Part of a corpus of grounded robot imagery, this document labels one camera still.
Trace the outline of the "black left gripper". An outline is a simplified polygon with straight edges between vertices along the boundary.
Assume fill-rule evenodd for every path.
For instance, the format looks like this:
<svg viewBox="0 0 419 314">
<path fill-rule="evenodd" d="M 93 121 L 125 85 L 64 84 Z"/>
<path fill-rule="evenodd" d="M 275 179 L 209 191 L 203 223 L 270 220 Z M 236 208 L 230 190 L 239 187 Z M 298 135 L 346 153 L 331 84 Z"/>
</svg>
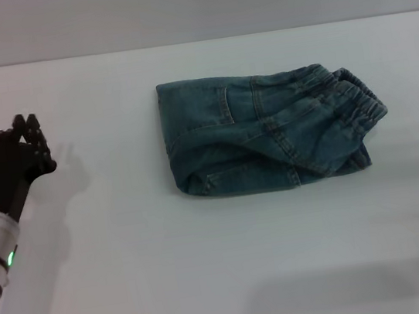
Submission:
<svg viewBox="0 0 419 314">
<path fill-rule="evenodd" d="M 19 221 L 32 182 L 56 167 L 37 117 L 17 114 L 0 130 L 0 213 Z"/>
</svg>

